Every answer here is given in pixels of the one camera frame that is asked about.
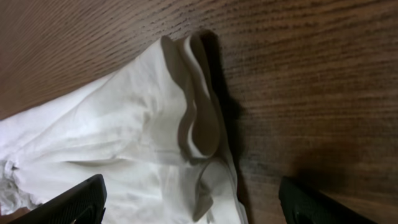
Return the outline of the white t-shirt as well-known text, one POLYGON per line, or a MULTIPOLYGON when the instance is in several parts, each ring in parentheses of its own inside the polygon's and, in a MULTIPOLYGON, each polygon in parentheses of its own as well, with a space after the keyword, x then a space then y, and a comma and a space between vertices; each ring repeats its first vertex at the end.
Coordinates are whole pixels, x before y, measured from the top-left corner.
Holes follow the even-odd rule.
POLYGON ((1 121, 1 213, 101 174, 105 223, 246 223, 203 42, 150 45, 123 68, 1 121))

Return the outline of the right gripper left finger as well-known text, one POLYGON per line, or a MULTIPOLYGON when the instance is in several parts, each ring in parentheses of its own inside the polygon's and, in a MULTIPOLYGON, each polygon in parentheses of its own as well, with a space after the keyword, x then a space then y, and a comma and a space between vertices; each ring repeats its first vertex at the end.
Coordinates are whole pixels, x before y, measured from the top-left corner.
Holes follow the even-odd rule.
POLYGON ((10 224, 101 224, 107 191, 96 174, 10 224))

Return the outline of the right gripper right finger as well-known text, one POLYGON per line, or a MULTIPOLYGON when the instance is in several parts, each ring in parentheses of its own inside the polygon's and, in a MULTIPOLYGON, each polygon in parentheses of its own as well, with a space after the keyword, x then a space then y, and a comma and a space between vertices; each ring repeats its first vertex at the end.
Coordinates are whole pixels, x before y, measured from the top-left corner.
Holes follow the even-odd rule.
POLYGON ((375 224, 291 177, 283 177, 279 200, 288 224, 375 224))

